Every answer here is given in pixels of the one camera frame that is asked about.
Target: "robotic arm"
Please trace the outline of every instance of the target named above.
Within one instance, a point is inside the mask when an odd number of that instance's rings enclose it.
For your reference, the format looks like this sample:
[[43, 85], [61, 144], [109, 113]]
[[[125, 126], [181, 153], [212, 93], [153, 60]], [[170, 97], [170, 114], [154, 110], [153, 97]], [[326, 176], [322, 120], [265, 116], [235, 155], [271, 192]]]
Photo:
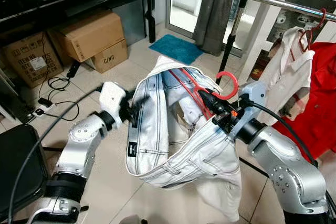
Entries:
[[[231, 138], [239, 138], [265, 169], [284, 210], [286, 223], [330, 223], [326, 201], [326, 183], [313, 165], [301, 155], [287, 137], [258, 122], [259, 109], [246, 106], [245, 101], [264, 104], [265, 88], [254, 82], [239, 91], [237, 102], [230, 104], [200, 90], [204, 104], [216, 116], [218, 124]], [[69, 132], [69, 141], [56, 165], [43, 198], [39, 199], [28, 224], [75, 223], [80, 212], [80, 200], [89, 178], [95, 151], [108, 131], [132, 120], [141, 104], [133, 108], [128, 100], [133, 93], [113, 82], [104, 83], [100, 105], [102, 112], [78, 122]]]

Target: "power strip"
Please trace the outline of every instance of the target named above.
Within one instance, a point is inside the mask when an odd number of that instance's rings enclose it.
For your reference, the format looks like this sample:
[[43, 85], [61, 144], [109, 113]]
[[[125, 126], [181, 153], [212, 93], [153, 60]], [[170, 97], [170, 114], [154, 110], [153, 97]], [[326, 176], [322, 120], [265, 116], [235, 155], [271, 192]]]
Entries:
[[33, 115], [41, 118], [45, 113], [48, 113], [54, 107], [55, 107], [54, 103], [49, 107], [46, 107], [44, 105], [40, 105], [40, 107], [33, 112]]

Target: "clothing rack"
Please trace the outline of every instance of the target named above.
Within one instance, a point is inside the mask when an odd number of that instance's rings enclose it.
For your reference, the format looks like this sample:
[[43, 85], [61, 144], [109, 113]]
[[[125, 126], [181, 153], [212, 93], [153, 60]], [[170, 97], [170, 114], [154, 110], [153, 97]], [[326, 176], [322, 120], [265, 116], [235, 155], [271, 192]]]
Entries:
[[[322, 18], [323, 17], [323, 12], [322, 11], [320, 11], [318, 9], [306, 7], [306, 6], [303, 6], [303, 5], [297, 5], [297, 4], [294, 4], [294, 3], [285, 2], [285, 1], [281, 1], [281, 0], [254, 0], [254, 1], [258, 1], [258, 2], [261, 2], [261, 3], [269, 4], [269, 5], [278, 6], [278, 7], [281, 7], [281, 8], [287, 9], [287, 10], [292, 10], [292, 11], [295, 11], [295, 12], [298, 12], [298, 13], [308, 14], [310, 16], [317, 17], [317, 18]], [[246, 2], [247, 2], [247, 0], [240, 0], [239, 1], [239, 9], [238, 9], [235, 21], [233, 23], [231, 33], [227, 38], [227, 43], [226, 43], [226, 46], [225, 46], [225, 51], [224, 51], [222, 63], [220, 64], [219, 72], [221, 72], [225, 69], [227, 59], [228, 59], [229, 54], [231, 52], [233, 43], [236, 39], [236, 31], [237, 31], [241, 16], [243, 15], [243, 11], [244, 11], [244, 8], [246, 6]], [[326, 13], [325, 20], [336, 22], [336, 15], [334, 15], [332, 13]], [[220, 83], [220, 79], [221, 78], [218, 78], [216, 80], [217, 84]]]

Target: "black chair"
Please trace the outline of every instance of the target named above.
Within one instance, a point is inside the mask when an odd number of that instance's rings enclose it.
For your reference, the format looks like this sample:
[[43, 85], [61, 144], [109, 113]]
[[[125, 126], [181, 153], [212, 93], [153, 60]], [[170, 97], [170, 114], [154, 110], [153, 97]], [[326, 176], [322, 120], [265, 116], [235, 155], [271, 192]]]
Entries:
[[[8, 205], [18, 171], [38, 140], [36, 130], [22, 124], [0, 134], [0, 222], [8, 217]], [[27, 163], [18, 184], [14, 213], [41, 197], [50, 178], [44, 151], [40, 145]]]

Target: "red garment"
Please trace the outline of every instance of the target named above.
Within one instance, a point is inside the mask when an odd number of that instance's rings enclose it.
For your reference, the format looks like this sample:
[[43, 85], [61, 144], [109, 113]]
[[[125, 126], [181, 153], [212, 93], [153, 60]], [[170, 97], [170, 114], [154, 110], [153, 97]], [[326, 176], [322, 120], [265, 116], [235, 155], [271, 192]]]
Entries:
[[[305, 111], [294, 121], [284, 119], [305, 142], [312, 156], [318, 158], [328, 149], [336, 151], [336, 43], [316, 42], [311, 50], [316, 53]], [[273, 127], [299, 146], [281, 123]]]

